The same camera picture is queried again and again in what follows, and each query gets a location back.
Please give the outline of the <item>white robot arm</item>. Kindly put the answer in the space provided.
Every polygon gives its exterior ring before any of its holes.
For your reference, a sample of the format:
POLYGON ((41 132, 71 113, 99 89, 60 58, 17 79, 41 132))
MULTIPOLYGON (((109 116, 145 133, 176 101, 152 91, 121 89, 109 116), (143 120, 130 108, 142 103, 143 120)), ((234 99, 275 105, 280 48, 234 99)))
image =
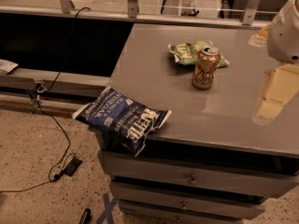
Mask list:
POLYGON ((288 0, 270 24, 249 39, 254 47, 267 47, 278 66, 266 71, 253 122, 273 121, 299 92, 299 0, 288 0))

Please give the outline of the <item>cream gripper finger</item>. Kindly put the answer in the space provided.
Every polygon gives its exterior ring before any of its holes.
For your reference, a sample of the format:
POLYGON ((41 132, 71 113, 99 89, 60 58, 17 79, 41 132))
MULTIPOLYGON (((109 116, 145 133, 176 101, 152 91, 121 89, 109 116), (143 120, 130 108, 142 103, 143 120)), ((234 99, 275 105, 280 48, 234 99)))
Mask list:
POLYGON ((299 65, 280 63, 263 74, 252 121, 265 125, 273 121, 299 92, 299 65))
POLYGON ((249 44, 254 47, 266 47, 267 46, 267 38, 269 34, 270 25, 267 24, 263 27, 258 33, 254 34, 249 39, 249 44))

